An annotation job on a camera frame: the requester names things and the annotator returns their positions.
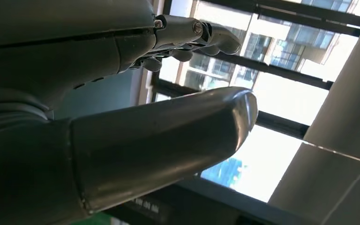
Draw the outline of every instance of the window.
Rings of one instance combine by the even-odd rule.
[[[274,66],[295,70],[298,66],[305,46],[279,40],[274,48],[271,64]]]
[[[228,85],[229,83],[224,80],[193,71],[187,71],[184,83],[184,86],[197,90],[209,90],[213,88],[227,87]]]
[[[301,0],[301,4],[348,13],[355,13],[360,8],[360,0],[357,5],[354,2]],[[239,56],[258,61],[259,65],[264,62],[300,72],[300,75],[330,81],[336,80],[358,40],[357,37],[232,11],[202,1],[197,3],[195,15],[196,18],[221,24],[238,36],[242,42]],[[198,54],[179,68],[177,78],[179,85],[196,90],[224,86],[251,88],[257,96],[259,110],[277,117],[278,120],[273,123],[285,118],[293,123],[304,124],[300,125],[303,129],[313,123],[329,92]],[[267,202],[301,142],[289,135],[256,125],[235,155],[204,170],[201,177]]]
[[[329,92],[267,73],[259,74],[254,91],[259,110],[306,125],[312,124]]]
[[[268,202],[300,145],[301,140],[255,126],[235,155],[201,177]]]
[[[194,54],[190,60],[190,67],[208,71],[210,57],[206,55]]]
[[[271,41],[271,37],[251,33],[244,57],[256,61],[263,61]]]
[[[157,96],[155,97],[156,102],[166,101],[166,100],[170,100],[170,99],[171,99],[171,97],[163,95],[163,94],[159,94],[159,93],[157,93]]]
[[[302,0],[301,4],[346,12],[351,6],[351,0]]]

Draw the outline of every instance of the robotic hand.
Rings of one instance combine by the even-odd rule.
[[[0,2],[0,88],[35,97],[43,111],[87,82],[129,68],[157,71],[157,57],[187,61],[196,49],[213,55],[239,47],[227,29],[155,16],[146,0]]]
[[[189,61],[192,51],[200,49],[208,55],[220,51],[235,54],[240,48],[240,41],[224,27],[193,18],[172,15],[159,15],[154,21],[157,43],[130,68],[144,67],[156,72],[161,68],[157,57],[174,57],[179,61]]]
[[[157,71],[158,57],[239,47],[223,27],[155,16],[146,0],[0,0],[0,225],[65,225],[230,157],[257,117],[243,88],[76,119],[45,112],[86,82]]]

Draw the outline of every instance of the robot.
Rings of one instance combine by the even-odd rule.
[[[239,47],[225,28],[154,15],[146,0],[0,1],[0,225],[69,224],[230,157],[257,117],[244,88],[82,118],[45,113],[87,82],[158,71],[159,57]]]

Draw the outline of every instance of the metal screw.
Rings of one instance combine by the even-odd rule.
[[[160,28],[164,27],[164,22],[162,22],[162,20],[155,20],[154,25],[155,25],[155,28],[160,29]]]
[[[203,31],[203,25],[201,22],[197,21],[193,25],[193,31],[196,35],[200,35]]]

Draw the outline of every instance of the green surface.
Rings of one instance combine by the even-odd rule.
[[[89,219],[74,223],[72,225],[111,225],[111,219],[112,217],[107,214],[98,213]]]

